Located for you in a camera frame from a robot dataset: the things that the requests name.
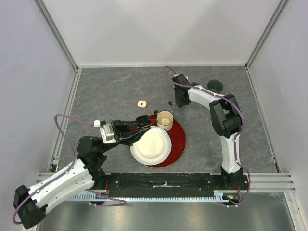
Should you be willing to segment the black earbud charging case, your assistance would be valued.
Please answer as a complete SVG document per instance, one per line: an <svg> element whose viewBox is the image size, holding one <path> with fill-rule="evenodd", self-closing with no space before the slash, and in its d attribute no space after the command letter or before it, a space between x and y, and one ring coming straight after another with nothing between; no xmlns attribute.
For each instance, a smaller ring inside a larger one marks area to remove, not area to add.
<svg viewBox="0 0 308 231"><path fill-rule="evenodd" d="M150 127L152 124L149 115L141 115L135 119L135 122L138 129Z"/></svg>

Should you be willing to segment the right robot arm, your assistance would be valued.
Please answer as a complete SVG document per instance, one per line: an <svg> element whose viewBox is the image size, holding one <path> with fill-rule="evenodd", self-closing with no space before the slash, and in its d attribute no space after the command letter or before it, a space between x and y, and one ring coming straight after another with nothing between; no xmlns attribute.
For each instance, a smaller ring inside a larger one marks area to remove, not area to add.
<svg viewBox="0 0 308 231"><path fill-rule="evenodd" d="M218 134L222 147L220 183L225 189L232 189L243 175L239 158L239 137L243 130L244 117L234 95L221 95L190 84L184 74L175 74L171 79L175 85L175 103L180 108L196 102L210 110L211 123Z"/></svg>

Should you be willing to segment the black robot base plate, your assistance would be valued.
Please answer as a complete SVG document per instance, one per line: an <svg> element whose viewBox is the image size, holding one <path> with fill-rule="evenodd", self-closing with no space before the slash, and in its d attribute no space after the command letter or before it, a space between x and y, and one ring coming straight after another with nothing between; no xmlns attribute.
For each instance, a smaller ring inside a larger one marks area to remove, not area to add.
<svg viewBox="0 0 308 231"><path fill-rule="evenodd" d="M231 177L210 173L111 173L106 175L104 186L109 191L166 186L211 191L242 191L248 189L248 183L247 176L242 173Z"/></svg>

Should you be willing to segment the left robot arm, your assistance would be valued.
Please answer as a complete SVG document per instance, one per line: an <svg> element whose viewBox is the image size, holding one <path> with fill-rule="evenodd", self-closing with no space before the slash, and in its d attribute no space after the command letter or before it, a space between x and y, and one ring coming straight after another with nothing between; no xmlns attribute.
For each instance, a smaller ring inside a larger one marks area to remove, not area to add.
<svg viewBox="0 0 308 231"><path fill-rule="evenodd" d="M13 223L25 229L39 224L54 207L80 191L101 189L106 174L101 166L106 160L105 152L119 146L132 146L150 130L149 115L135 121L113 120L110 123L95 120L89 125L99 128L99 137L83 136L76 149L72 149L73 160L65 168L46 180L15 190Z"/></svg>

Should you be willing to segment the pink earbud charging case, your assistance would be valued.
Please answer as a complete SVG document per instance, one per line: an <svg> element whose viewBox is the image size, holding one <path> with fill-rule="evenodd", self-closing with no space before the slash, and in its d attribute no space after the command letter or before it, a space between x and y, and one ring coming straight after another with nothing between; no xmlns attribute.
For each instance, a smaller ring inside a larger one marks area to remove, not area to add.
<svg viewBox="0 0 308 231"><path fill-rule="evenodd" d="M145 101L145 100L139 100L139 101L137 102L137 106L138 106L139 108L146 108L146 107L147 107L147 101Z"/></svg>

